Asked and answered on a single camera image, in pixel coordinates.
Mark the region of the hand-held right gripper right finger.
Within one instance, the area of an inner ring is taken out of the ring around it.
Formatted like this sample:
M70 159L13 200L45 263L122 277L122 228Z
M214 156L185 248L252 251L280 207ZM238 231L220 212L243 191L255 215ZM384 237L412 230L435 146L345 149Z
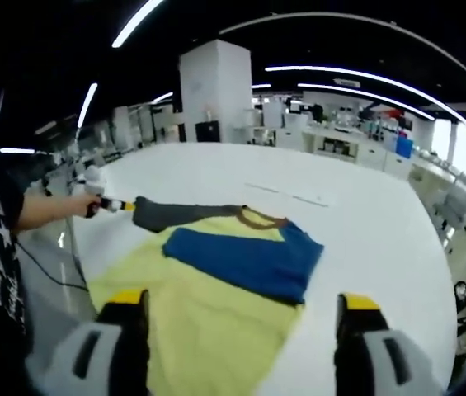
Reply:
M337 395L422 395L427 357L404 332L390 328L371 298L341 293L337 300Z

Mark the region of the person's left hand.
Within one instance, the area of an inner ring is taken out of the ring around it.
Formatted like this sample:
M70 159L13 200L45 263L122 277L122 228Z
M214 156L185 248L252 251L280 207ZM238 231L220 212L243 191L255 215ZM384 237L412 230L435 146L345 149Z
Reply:
M77 200L77 215L86 219L93 217L101 206L100 196L80 195Z

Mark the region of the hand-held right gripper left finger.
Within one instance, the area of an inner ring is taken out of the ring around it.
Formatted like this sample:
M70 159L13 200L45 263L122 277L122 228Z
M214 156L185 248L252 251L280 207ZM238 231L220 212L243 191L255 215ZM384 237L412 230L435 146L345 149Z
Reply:
M54 395L148 395L146 290L124 292L55 349Z

